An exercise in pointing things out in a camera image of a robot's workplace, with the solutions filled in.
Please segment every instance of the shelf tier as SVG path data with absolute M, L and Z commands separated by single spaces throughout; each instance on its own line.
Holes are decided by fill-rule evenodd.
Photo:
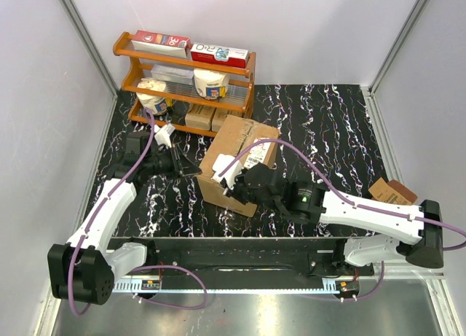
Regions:
M 144 77 L 151 77 L 150 70 L 154 64 L 141 63 L 137 58 L 131 58 L 130 72 L 122 83 L 123 90 L 135 93 L 145 93 L 157 95 L 159 97 L 171 98 L 176 101 L 187 101 L 189 103 L 213 106 L 220 109 L 229 109 L 236 112 L 246 113 L 248 105 L 253 97 L 253 83 L 230 79 L 229 88 L 225 98 L 217 101 L 208 101 L 201 98 L 193 85 L 183 85 L 175 82 L 166 82 L 167 87 L 164 92 L 157 92 L 146 88 L 139 88 L 138 83 Z
M 127 57 L 136 58 L 136 59 L 162 61 L 164 63 L 190 66 L 192 68 L 226 72 L 227 74 L 239 75 L 242 77 L 246 77 L 247 79 L 253 80 L 254 71 L 256 70 L 256 53 L 255 52 L 250 53 L 246 68 L 241 69 L 241 68 L 234 68 L 231 66 L 209 64 L 209 63 L 203 63 L 200 61 L 194 61 L 191 59 L 170 57 L 168 55 L 160 55 L 160 54 L 154 54 L 150 52 L 143 52 L 140 50 L 135 50 L 133 43 L 131 42 L 132 38 L 133 38 L 132 34 L 129 34 L 128 32 L 123 32 L 120 38 L 118 39 L 118 41 L 115 42 L 114 54 L 115 55 L 126 55 Z
M 130 120 L 135 121 L 135 122 L 140 122 L 140 123 L 149 123 L 149 121 L 142 116 L 142 109 L 143 106 L 139 99 L 136 98 L 136 102 L 134 103 L 133 107 L 130 110 L 130 113 L 128 114 L 128 117 Z M 183 132 L 188 132 L 188 133 L 195 133 L 195 134 L 200 134 L 203 136 L 208 136 L 208 137 L 215 137 L 217 135 L 217 132 L 212 132 L 211 130 L 200 130 L 199 128 L 193 128 L 193 127 L 188 127 L 186 125 L 181 125 L 179 123 L 173 123 L 173 122 L 168 122 L 166 120 L 160 120 L 160 118 L 164 119 L 166 118 L 167 115 L 162 115 L 161 117 L 156 116 L 155 117 L 155 123 L 156 125 L 162 127 L 163 125 L 166 125 L 168 123 L 171 123 L 176 130 L 181 130 Z

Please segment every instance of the black and white marble surface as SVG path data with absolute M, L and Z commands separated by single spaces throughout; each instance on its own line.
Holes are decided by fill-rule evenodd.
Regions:
M 97 200 L 108 166 L 121 155 L 134 125 L 127 115 L 134 95 L 117 103 L 95 178 L 88 211 Z M 280 130 L 341 191 L 367 196 L 368 188 L 386 176 L 363 94 L 357 85 L 258 85 L 253 119 Z M 174 140 L 199 164 L 211 138 L 176 131 Z M 319 180 L 290 150 L 281 147 L 276 164 L 289 179 Z M 371 235 L 341 225 L 294 225 L 259 207 L 247 218 L 202 199 L 195 179 L 168 181 L 154 176 L 130 205 L 115 236 L 141 237 L 309 237 Z

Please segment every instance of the gray wall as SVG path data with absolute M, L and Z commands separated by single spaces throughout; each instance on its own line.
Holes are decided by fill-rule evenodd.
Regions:
M 122 31 L 257 52 L 256 83 L 368 85 L 416 0 L 75 0 L 115 81 Z
M 29 335 L 112 97 L 58 0 L 0 0 L 0 329 Z
M 466 3 L 431 0 L 376 92 L 406 185 L 466 229 Z M 445 244 L 462 240 L 444 231 Z M 446 277 L 466 327 L 466 249 L 446 252 Z

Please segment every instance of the white canister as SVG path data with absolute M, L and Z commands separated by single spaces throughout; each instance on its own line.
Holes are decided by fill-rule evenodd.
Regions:
M 228 91 L 230 75 L 223 72 L 195 69 L 194 83 L 197 93 L 209 100 L 224 98 Z
M 165 82 L 148 77 L 143 78 L 138 84 L 138 88 L 146 88 L 147 90 L 155 90 L 157 92 L 164 92 L 166 87 Z M 172 106 L 172 101 L 169 98 L 145 93 L 136 93 L 136 95 L 141 104 L 152 110 L 154 115 L 163 115 L 167 112 L 167 107 Z

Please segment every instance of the red and white box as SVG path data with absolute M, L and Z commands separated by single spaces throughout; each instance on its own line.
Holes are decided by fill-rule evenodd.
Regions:
M 204 63 L 245 68 L 248 62 L 248 51 L 194 43 L 191 48 L 191 57 L 192 60 Z
M 156 54 L 187 58 L 191 47 L 189 37 L 157 34 L 138 30 L 131 40 L 135 50 L 145 50 Z

